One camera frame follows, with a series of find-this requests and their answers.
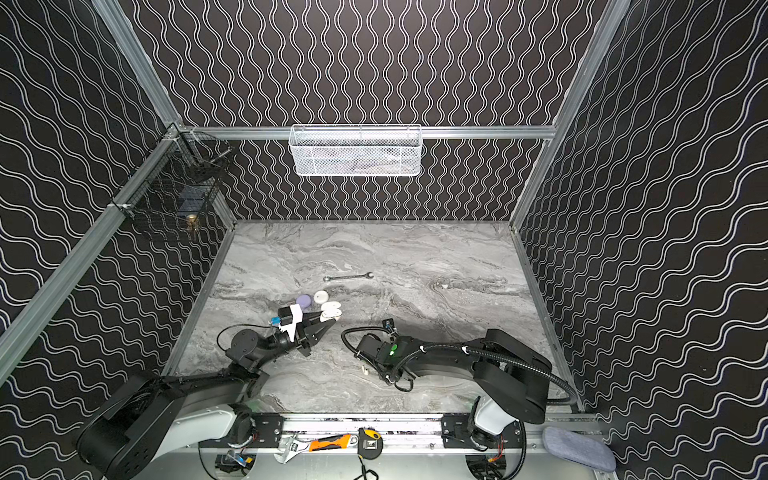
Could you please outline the purple earbud charging case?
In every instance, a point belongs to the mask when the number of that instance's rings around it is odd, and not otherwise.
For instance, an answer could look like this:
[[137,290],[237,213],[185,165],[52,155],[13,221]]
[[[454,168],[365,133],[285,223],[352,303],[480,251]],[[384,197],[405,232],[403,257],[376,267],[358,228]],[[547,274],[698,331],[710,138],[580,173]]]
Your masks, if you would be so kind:
[[302,294],[296,298],[296,304],[299,305],[302,310],[307,310],[312,306],[313,298],[310,295]]

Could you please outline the white earbud charging case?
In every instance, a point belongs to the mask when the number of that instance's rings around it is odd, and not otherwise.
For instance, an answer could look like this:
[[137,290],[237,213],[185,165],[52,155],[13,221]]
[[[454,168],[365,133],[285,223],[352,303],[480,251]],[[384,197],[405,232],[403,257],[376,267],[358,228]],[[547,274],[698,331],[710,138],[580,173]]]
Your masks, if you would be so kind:
[[328,302],[329,298],[330,298],[330,296],[329,296],[328,292],[325,291],[325,290],[317,291],[314,294],[314,296],[313,296],[314,303],[318,304],[318,305],[322,305],[322,304]]

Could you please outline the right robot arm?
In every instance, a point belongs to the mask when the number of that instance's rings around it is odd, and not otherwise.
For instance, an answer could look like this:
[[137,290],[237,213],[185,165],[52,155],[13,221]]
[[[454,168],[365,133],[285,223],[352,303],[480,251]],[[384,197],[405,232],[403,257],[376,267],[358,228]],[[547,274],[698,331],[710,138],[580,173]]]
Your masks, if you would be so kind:
[[463,423],[442,428],[448,448],[486,451],[506,439],[520,442],[523,426],[544,423],[549,406],[574,406],[578,394],[553,373],[544,356],[500,329],[466,342],[428,342],[392,326],[355,327],[342,343],[386,384],[400,392],[415,380],[442,376],[475,383],[482,391]]

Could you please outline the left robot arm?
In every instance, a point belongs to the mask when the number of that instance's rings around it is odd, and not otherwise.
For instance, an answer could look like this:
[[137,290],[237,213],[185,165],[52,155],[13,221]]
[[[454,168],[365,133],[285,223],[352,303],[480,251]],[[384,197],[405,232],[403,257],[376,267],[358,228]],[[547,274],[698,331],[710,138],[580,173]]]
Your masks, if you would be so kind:
[[221,441],[241,448],[258,430],[246,401],[268,379],[263,368],[293,351],[310,354],[336,324],[309,314],[284,331],[240,324],[224,353],[229,364],[189,376],[140,373],[121,386],[77,431],[79,459],[106,479],[132,479],[183,446]]

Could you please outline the silver combination wrench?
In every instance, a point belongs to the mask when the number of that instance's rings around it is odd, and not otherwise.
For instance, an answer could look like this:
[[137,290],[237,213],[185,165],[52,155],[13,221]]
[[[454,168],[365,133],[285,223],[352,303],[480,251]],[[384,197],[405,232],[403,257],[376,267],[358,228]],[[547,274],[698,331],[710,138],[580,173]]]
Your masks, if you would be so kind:
[[323,277],[323,282],[334,282],[334,281],[355,280],[355,279],[373,279],[373,278],[374,278],[373,272],[366,272],[363,274],[353,274],[353,275],[325,276]]

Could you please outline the black yellow tape measure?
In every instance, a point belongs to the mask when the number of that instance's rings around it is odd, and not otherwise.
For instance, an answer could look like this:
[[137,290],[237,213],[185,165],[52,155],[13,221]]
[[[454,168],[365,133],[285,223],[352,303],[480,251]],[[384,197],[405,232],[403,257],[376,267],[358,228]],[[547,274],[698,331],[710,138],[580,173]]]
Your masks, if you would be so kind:
[[377,459],[383,452],[382,435],[370,428],[358,429],[357,455],[362,460]]

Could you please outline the orange adjustable wrench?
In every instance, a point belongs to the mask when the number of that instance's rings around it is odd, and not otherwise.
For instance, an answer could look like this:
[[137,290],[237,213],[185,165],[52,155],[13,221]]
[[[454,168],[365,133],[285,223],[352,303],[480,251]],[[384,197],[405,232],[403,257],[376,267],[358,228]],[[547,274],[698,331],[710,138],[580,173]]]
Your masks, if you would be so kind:
[[281,441],[274,458],[278,463],[286,464],[302,453],[356,448],[358,443],[357,434],[334,435],[312,440],[302,440],[294,434]]

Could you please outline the brass padlock in basket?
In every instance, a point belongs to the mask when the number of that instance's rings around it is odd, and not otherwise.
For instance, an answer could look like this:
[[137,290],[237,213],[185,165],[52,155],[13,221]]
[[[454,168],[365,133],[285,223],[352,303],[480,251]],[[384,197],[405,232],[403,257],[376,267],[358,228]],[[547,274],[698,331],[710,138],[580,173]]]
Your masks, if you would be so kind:
[[186,231],[190,236],[195,235],[200,228],[198,216],[195,214],[187,215],[186,218]]

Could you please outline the grey cloth pad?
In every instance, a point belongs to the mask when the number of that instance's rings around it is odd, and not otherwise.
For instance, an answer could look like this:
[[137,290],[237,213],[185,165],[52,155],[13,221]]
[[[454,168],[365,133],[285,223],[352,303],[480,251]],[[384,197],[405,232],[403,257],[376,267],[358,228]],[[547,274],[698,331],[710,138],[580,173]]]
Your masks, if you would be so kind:
[[604,473],[616,471],[616,459],[604,443],[557,427],[542,431],[545,450],[562,460],[580,464]]

